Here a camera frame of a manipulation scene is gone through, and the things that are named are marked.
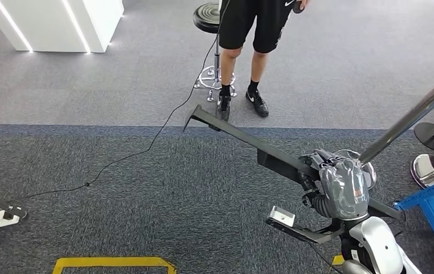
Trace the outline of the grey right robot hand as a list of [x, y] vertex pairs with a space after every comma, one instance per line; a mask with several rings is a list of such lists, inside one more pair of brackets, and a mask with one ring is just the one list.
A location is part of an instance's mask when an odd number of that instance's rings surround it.
[[303, 204], [324, 217], [344, 221], [359, 220], [368, 215], [369, 186], [376, 181], [370, 164], [362, 164], [360, 154], [351, 150], [328, 152], [315, 150], [304, 156], [306, 163], [318, 171], [322, 191], [315, 189], [303, 195]]

